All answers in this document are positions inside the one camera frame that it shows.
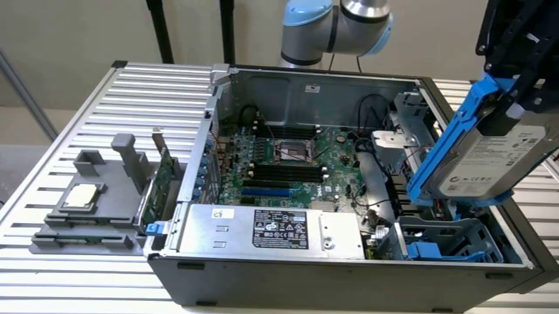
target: black metal pole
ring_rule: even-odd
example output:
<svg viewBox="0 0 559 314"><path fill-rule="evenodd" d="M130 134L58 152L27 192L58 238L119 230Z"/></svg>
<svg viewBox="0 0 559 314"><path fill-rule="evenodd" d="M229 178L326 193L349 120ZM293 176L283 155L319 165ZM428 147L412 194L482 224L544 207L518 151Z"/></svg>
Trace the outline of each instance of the black metal pole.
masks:
<svg viewBox="0 0 559 314"><path fill-rule="evenodd" d="M161 59L163 63L175 63L174 50L167 32L166 12L163 11L163 0L146 0L157 31Z"/></svg>
<svg viewBox="0 0 559 314"><path fill-rule="evenodd" d="M225 45L225 63L235 64L235 28L234 28L235 0L219 0L222 15L222 41Z"/></svg>

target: white wall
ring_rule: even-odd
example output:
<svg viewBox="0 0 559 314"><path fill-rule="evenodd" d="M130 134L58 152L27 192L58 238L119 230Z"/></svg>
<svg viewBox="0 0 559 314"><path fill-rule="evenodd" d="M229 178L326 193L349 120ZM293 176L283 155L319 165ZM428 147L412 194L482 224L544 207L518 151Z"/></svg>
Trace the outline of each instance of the white wall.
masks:
<svg viewBox="0 0 559 314"><path fill-rule="evenodd" d="M286 0L237 0L237 62L277 65ZM488 0L392 0L394 35L366 72L476 79ZM165 0L175 61L223 61L218 0ZM0 0L0 45L38 103L78 109L114 60L159 62L145 0ZM325 57L329 65L330 56ZM357 71L337 56L335 70ZM0 106L21 101L0 79Z"/></svg>

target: warning sticker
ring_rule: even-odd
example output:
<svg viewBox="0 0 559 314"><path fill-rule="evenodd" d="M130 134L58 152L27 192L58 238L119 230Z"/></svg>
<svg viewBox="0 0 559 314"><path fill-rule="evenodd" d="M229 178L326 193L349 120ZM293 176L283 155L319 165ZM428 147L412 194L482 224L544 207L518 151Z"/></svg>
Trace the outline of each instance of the warning sticker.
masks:
<svg viewBox="0 0 559 314"><path fill-rule="evenodd" d="M255 210L253 245L266 249L309 250L305 211Z"/></svg>
<svg viewBox="0 0 559 314"><path fill-rule="evenodd" d="M506 136L481 138L441 191L448 196L484 196L545 136L542 126L517 126Z"/></svg>

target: slotted metal surface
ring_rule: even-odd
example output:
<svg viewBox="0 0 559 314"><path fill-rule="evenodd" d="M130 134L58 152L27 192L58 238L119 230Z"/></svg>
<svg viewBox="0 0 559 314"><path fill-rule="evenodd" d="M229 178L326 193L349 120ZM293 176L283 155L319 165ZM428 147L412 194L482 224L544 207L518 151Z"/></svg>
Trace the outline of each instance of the slotted metal surface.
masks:
<svg viewBox="0 0 559 314"><path fill-rule="evenodd" d="M210 72L211 67L130 63L106 75L0 211L0 313L203 312L171 301L142 256L33 255L27 246L70 183L73 159L83 148L99 149L107 159L118 158L110 148L113 136L131 132L137 149L158 160L151 130L163 126L173 155L189 161L210 96ZM470 83L438 80L437 85L457 110ZM558 174L556 164L546 162L518 185L516 200L559 259ZM263 310L219 309L213 313L219 312ZM559 281L530 294L500 295L468 313L528 312L559 312Z"/></svg>

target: blue latch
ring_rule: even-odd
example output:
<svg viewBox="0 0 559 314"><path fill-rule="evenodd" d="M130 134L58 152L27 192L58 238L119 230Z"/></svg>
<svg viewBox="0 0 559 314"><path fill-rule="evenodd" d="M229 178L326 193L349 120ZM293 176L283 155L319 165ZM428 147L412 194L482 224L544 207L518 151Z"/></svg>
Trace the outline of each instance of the blue latch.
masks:
<svg viewBox="0 0 559 314"><path fill-rule="evenodd" d="M440 246L433 242L414 242L409 244L409 255L413 260L440 260L453 262L480 262L485 252L476 252L469 256L442 256Z"/></svg>
<svg viewBox="0 0 559 314"><path fill-rule="evenodd" d="M158 223L149 224L149 227L146 228L146 235L161 237L163 235L165 228L166 228L165 224L158 224Z"/></svg>

